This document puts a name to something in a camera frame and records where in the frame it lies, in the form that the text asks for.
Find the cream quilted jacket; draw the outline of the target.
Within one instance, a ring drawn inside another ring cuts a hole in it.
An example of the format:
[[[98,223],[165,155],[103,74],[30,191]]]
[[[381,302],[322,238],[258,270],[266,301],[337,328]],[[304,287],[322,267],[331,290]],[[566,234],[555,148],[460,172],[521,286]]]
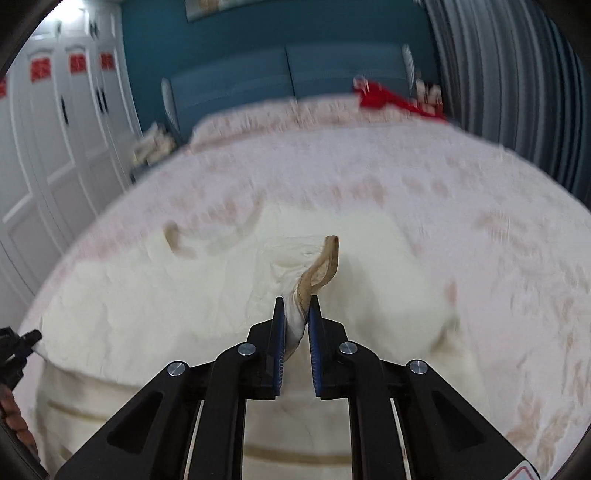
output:
[[[45,367],[36,420],[48,470],[58,469],[163,367],[213,361],[287,314],[280,398],[249,406],[247,479],[347,479],[348,407],[315,397],[304,337],[311,296],[380,358],[426,360],[480,412],[489,402],[455,308],[434,286],[394,218],[277,203],[211,234],[175,224],[69,273],[40,318]]]

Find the pile of cream clothes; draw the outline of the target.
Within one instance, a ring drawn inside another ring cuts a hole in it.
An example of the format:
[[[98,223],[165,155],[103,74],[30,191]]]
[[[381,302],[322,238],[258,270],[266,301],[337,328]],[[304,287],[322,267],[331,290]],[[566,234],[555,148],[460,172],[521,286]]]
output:
[[[153,123],[133,146],[133,165],[156,164],[176,150],[176,141],[166,128]]]

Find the pink floral bed cover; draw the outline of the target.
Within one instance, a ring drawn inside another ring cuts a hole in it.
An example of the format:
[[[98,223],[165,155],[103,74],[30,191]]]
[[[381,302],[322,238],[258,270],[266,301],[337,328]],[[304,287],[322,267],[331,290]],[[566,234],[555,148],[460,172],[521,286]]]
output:
[[[434,286],[456,286],[482,413],[554,477],[590,424],[590,213],[538,168],[441,121],[252,135],[147,174],[62,258],[29,311],[40,318],[74,267],[168,224],[211,234],[267,203],[394,218]]]

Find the blue bedside table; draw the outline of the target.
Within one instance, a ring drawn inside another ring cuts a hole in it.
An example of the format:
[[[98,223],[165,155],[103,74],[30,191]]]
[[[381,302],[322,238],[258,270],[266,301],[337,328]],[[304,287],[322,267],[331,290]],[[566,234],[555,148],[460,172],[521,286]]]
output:
[[[149,164],[147,162],[134,165],[129,172],[129,179],[131,184],[135,185],[139,180],[141,180],[154,168],[155,164]]]

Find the white wardrobe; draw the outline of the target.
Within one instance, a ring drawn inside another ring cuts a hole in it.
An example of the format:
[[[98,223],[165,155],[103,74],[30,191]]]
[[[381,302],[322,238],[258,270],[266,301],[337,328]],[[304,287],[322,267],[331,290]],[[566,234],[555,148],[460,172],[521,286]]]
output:
[[[140,135],[112,1],[63,1],[1,77],[1,322],[129,184]]]

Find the left pink floral pillow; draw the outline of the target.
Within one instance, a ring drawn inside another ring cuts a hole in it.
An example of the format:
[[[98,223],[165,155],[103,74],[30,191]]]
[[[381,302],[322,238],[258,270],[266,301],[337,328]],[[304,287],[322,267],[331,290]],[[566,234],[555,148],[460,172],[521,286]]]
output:
[[[200,152],[229,141],[286,131],[297,126],[297,101],[253,103],[204,117],[194,126],[188,146],[192,152]]]

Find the pink floral pillow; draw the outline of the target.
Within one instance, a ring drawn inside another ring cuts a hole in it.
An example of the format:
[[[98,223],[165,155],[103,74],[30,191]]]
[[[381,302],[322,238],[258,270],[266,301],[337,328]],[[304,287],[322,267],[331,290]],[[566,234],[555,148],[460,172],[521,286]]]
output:
[[[200,152],[229,141],[286,131],[297,126],[297,101],[253,103],[204,117],[194,126],[188,146],[192,152]]]
[[[297,115],[305,128],[406,122],[415,115],[396,106],[364,108],[353,94],[324,95],[297,101]]]

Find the right pink floral pillow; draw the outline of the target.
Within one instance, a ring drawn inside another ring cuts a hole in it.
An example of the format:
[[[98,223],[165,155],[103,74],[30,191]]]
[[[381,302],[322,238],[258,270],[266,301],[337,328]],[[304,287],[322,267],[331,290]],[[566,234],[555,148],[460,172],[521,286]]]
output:
[[[406,122],[415,115],[396,106],[364,108],[353,94],[324,95],[297,101],[297,115],[305,128]]]

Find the small dolls on nightstand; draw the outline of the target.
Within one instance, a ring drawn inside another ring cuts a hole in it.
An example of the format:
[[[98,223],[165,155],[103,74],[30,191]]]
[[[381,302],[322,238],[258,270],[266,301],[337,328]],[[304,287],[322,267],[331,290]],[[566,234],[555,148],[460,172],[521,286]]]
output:
[[[417,79],[415,83],[415,95],[417,106],[421,110],[430,115],[443,115],[443,94],[438,84]]]

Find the blue upholstered headboard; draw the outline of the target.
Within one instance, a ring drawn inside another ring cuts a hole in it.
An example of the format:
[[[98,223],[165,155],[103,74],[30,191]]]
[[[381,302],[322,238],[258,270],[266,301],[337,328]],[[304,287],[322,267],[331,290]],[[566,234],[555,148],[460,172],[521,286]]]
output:
[[[168,127],[181,144],[206,116],[267,100],[344,94],[365,77],[413,93],[410,46],[373,42],[291,44],[230,56],[161,80]]]

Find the red plush toy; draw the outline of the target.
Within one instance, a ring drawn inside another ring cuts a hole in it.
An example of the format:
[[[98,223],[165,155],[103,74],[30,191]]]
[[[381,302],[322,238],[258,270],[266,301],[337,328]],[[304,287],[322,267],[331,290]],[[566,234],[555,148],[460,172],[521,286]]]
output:
[[[384,87],[381,83],[368,80],[365,77],[353,79],[353,91],[360,97],[360,106],[369,110],[382,110],[389,106],[397,107],[406,112],[432,120],[445,121],[441,104],[419,102],[407,99]]]

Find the blue grey curtain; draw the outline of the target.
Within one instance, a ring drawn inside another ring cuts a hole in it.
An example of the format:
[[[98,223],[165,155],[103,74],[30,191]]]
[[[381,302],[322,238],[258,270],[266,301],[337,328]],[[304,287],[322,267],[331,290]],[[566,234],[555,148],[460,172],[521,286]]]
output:
[[[590,75],[534,1],[427,1],[444,104],[590,202]]]

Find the long wall painting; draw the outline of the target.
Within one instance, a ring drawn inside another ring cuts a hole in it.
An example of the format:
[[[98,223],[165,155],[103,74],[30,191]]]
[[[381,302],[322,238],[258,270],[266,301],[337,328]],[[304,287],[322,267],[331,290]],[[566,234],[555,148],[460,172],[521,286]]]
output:
[[[185,16],[191,22],[223,12],[256,3],[259,0],[185,0]]]

